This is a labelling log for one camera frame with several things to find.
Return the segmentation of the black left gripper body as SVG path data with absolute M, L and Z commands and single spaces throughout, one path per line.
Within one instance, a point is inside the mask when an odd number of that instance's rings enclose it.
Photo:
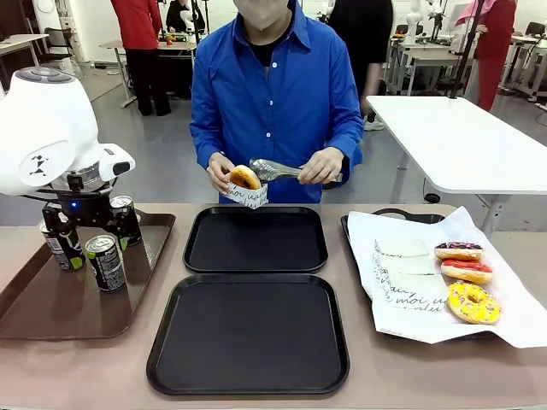
M 112 215 L 107 191 L 60 191 L 56 195 L 62 212 L 71 221 L 71 227 L 108 227 Z

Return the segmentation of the person's right hand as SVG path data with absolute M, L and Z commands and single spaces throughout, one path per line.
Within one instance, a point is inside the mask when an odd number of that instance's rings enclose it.
M 228 160 L 221 152 L 212 154 L 209 158 L 209 164 L 206 171 L 214 188 L 225 195 L 228 192 L 230 184 L 230 174 L 235 168 L 233 163 Z

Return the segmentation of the person's left hand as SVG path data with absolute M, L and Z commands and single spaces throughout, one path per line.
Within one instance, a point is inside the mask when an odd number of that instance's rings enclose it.
M 337 148 L 316 151 L 301 167 L 297 180 L 304 185 L 327 184 L 341 172 L 344 154 Z

